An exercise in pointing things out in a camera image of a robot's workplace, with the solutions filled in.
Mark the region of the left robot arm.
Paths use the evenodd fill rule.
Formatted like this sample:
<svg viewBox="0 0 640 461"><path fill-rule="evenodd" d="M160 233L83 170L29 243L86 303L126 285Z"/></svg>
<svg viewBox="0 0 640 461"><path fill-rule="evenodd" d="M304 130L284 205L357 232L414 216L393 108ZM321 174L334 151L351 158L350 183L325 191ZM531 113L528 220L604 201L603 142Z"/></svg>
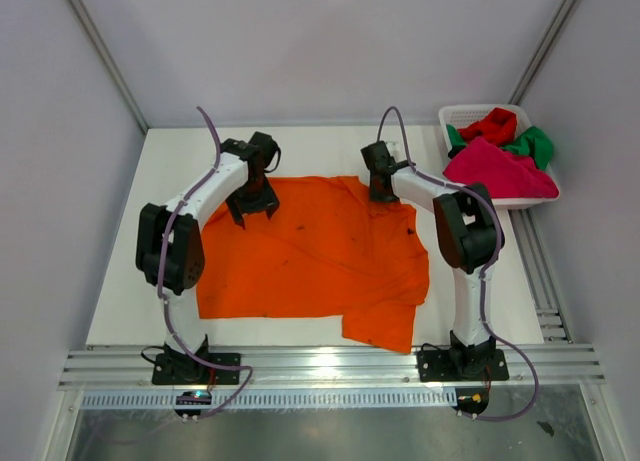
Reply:
<svg viewBox="0 0 640 461"><path fill-rule="evenodd" d="M167 328L153 362L153 384L203 384L212 371L229 371L231 381L238 383L239 356L210 354L199 315L196 286L206 266L201 232L219 207L227 208L238 226L247 215L272 217L279 200L267 175L280 157L276 141L261 132L249 141L218 142L214 161L201 179L165 205L142 208L135 265L155 287Z"/></svg>

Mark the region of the orange t shirt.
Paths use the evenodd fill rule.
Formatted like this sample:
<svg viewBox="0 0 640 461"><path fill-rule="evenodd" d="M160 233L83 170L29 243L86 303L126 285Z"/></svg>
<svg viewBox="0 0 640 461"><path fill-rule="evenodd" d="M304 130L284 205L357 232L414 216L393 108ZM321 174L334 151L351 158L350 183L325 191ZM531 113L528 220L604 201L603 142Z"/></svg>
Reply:
<svg viewBox="0 0 640 461"><path fill-rule="evenodd" d="M203 319L338 316L342 335L407 353L428 294L416 209L376 203L355 176L275 178L272 217L219 207L201 233Z"/></svg>

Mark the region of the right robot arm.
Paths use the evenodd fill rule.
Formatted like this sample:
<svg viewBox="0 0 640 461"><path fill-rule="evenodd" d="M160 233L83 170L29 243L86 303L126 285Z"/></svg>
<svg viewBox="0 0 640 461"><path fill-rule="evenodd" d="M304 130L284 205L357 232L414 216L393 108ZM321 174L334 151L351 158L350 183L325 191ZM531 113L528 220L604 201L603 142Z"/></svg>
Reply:
<svg viewBox="0 0 640 461"><path fill-rule="evenodd" d="M419 356L423 381L503 381L509 378L504 353L487 327L486 307L493 264L504 245L488 190L458 186L426 175L408 160L399 162L376 141L361 149L374 202L408 200L434 215L440 254L453 271L455 318L447 350Z"/></svg>

